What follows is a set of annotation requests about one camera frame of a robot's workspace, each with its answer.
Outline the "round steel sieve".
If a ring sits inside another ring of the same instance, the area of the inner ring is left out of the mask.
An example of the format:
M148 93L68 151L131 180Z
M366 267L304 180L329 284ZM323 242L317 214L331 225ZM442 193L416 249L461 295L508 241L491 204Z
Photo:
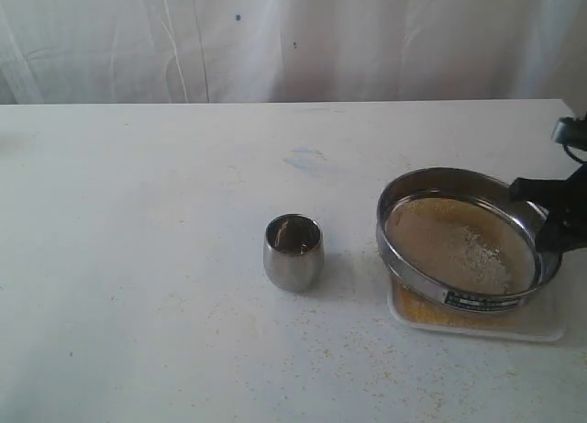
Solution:
M518 309L557 275L562 255L537 248L547 213L513 201L507 184L435 167L386 185L376 241L391 276L426 300L459 311Z

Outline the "white backdrop curtain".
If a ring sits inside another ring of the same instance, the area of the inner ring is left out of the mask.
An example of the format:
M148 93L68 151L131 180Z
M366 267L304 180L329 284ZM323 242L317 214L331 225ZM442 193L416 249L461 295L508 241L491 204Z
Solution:
M5 104L560 98L586 0L1 0Z

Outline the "yellow grain pile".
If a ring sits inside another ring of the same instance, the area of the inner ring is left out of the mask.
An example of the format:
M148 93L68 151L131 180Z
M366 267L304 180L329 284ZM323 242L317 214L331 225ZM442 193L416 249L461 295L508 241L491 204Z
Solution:
M471 315L438 306L401 285L396 285L393 292L393 299L397 301L397 311L407 320L418 324L454 328L510 328L517 322L511 315Z

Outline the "stainless steel cup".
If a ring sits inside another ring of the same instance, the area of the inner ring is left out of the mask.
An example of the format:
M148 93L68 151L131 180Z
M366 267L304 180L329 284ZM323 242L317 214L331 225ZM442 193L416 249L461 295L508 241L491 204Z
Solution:
M302 293L322 273L325 263L322 229L310 217L283 214L266 227L263 267L268 279L278 288Z

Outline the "white plastic tray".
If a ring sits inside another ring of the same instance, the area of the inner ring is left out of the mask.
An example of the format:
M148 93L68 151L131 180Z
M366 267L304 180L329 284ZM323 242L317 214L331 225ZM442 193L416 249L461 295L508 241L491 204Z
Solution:
M393 299L393 289L400 285L390 282L387 295L388 306L392 316L403 325L423 331L439 332L484 339L518 340L526 342L555 342L560 340L567 328L567 321L559 312L556 293L548 289L538 295L527 305L513 312L485 316L513 316L517 322L510 328L454 328L438 325L418 324L407 320L397 311L397 301Z

